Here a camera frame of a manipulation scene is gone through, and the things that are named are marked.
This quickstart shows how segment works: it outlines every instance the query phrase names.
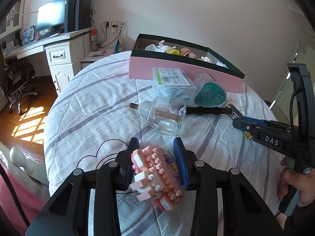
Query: yellow toy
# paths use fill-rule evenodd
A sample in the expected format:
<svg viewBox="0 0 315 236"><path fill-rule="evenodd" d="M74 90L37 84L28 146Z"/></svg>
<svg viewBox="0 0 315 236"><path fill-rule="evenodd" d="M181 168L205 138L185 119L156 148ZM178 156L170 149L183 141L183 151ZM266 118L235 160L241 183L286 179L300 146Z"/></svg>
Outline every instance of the yellow toy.
<svg viewBox="0 0 315 236"><path fill-rule="evenodd" d="M180 52L179 50L171 50L169 52L169 54L178 55L178 56L182 56L183 55L183 53Z"/></svg>

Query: computer tower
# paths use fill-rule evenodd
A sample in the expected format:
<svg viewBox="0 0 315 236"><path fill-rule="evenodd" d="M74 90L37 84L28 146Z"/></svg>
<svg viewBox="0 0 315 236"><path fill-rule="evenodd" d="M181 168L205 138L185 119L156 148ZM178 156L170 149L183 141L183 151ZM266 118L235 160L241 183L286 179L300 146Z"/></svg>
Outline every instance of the computer tower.
<svg viewBox="0 0 315 236"><path fill-rule="evenodd" d="M65 32L90 26L92 0L68 0L65 6Z"/></svg>

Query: pink blanket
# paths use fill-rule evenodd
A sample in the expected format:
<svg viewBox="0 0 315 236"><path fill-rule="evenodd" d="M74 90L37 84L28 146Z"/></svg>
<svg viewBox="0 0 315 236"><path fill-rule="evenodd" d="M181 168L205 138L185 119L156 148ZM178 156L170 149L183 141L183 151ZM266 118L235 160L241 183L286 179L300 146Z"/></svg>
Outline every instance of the pink blanket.
<svg viewBox="0 0 315 236"><path fill-rule="evenodd" d="M32 192L29 191L25 186L23 186L3 165L0 161L0 166L6 171L14 190L19 198L19 201L22 205L22 208L29 220L32 222L35 216L44 206L44 202L35 196ZM4 179L0 176L0 206L2 207L4 213L7 215L8 219L11 221L13 226L21 235L25 235L26 225L23 222L16 206L13 201L13 198L7 188Z"/></svg>

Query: white cabinet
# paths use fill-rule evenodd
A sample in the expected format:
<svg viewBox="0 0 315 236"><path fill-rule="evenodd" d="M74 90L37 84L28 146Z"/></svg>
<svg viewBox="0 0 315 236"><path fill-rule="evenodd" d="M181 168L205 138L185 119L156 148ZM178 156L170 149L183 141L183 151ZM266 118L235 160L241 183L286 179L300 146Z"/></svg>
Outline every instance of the white cabinet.
<svg viewBox="0 0 315 236"><path fill-rule="evenodd" d="M22 28L24 0L18 0L10 12L10 33Z"/></svg>
<svg viewBox="0 0 315 236"><path fill-rule="evenodd" d="M0 25L0 39L10 34L10 13Z"/></svg>
<svg viewBox="0 0 315 236"><path fill-rule="evenodd" d="M82 70L84 38L79 36L68 41L45 47L47 61L56 92L59 95L73 77Z"/></svg>
<svg viewBox="0 0 315 236"><path fill-rule="evenodd" d="M22 28L24 0L18 0L0 24L0 39Z"/></svg>
<svg viewBox="0 0 315 236"><path fill-rule="evenodd" d="M59 94L74 77L72 64L50 66L49 69L57 94Z"/></svg>

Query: white bedding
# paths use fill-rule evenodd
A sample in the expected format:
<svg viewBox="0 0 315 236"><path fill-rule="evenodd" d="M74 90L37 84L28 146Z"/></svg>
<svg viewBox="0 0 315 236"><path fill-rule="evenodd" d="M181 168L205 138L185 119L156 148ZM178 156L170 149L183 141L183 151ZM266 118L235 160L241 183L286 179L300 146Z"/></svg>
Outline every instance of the white bedding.
<svg viewBox="0 0 315 236"><path fill-rule="evenodd" d="M129 103L153 100L152 83L128 79L130 52L101 59L83 69L68 83L51 108L44 129L44 149L49 190L52 195L85 155L96 154L106 139L128 142L137 137L141 148L159 145L173 151L173 138L154 133L140 122ZM243 84L242 93L231 94L232 103L243 115L275 120L263 100ZM179 135L186 149L198 159L221 170L241 170L271 211L278 211L278 181L282 170L281 155L253 141L235 129L227 115L186 116ZM97 158L84 158L79 167L94 170L99 161L125 150L119 141L106 142ZM219 197L219 229L223 234L222 202ZM195 193L172 213L161 212L150 202L138 202L136 194L117 195L119 220L123 235L189 235ZM92 232L93 198L91 198L89 232Z"/></svg>

